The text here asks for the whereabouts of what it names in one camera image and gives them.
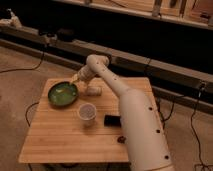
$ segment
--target black object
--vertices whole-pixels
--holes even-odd
[[[54,29],[51,29],[51,28],[47,28],[47,29],[41,29],[40,28],[38,30],[39,36],[47,35],[47,37],[54,37],[55,33],[56,33],[56,31]]]
[[[45,164],[42,164],[42,165],[43,165],[43,167],[46,171],[55,171],[54,166],[52,166],[51,164],[45,163]]]
[[[0,19],[10,19],[11,15],[8,10],[2,10],[0,9]]]
[[[71,42],[75,38],[75,34],[71,29],[61,28],[57,31],[57,37],[64,42]]]
[[[26,112],[25,112],[25,119],[26,119],[27,125],[28,125],[29,127],[30,127],[30,121],[29,121],[29,119],[28,119],[28,112],[29,112],[29,110],[30,110],[33,106],[38,105],[38,104],[39,104],[39,102],[35,102],[35,103],[31,104],[30,106],[27,107],[27,110],[26,110]]]
[[[200,17],[201,17],[201,18],[205,18],[205,19],[210,19],[210,18],[211,18],[211,15],[208,14],[208,13],[202,12],[202,13],[200,14]]]
[[[60,163],[60,166],[64,169],[71,169],[78,166],[78,163],[68,164],[68,163]]]
[[[118,142],[118,143],[121,143],[121,144],[124,144],[125,141],[126,141],[126,138],[125,138],[124,136],[120,136],[120,137],[118,137],[118,139],[117,139],[117,142]]]
[[[29,170],[30,170],[30,171],[33,171],[33,168],[32,168],[32,166],[31,166],[31,164],[28,163],[27,165],[28,165]]]
[[[106,114],[104,117],[105,126],[121,126],[120,116],[113,116]]]

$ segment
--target white cup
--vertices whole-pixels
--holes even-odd
[[[100,86],[87,86],[85,94],[87,96],[101,96],[102,88]]]
[[[79,107],[78,116],[85,127],[92,126],[95,122],[96,107],[92,103],[85,103]]]

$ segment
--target green bowl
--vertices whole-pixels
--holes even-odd
[[[55,84],[48,92],[49,102],[58,107],[72,104],[78,97],[78,88],[70,82]]]

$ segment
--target tabletop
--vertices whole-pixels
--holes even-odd
[[[155,99],[148,78],[122,78],[128,85],[143,90],[151,99],[158,116]],[[128,162],[125,144],[117,142],[122,136],[120,127],[104,126],[105,114],[119,115],[118,99],[101,78],[91,86],[102,88],[101,96],[87,96],[85,85],[76,83],[78,99],[66,108],[53,108],[48,102],[48,91],[56,83],[72,78],[49,79],[19,156],[20,163],[103,163]],[[85,128],[77,115],[80,105],[93,103],[97,116],[92,127]]]

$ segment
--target paper cup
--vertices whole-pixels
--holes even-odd
[[[100,86],[87,86],[85,94],[87,96],[101,96],[102,88]]]
[[[92,126],[95,122],[96,107],[91,103],[85,103],[79,107],[78,116],[85,127]]]

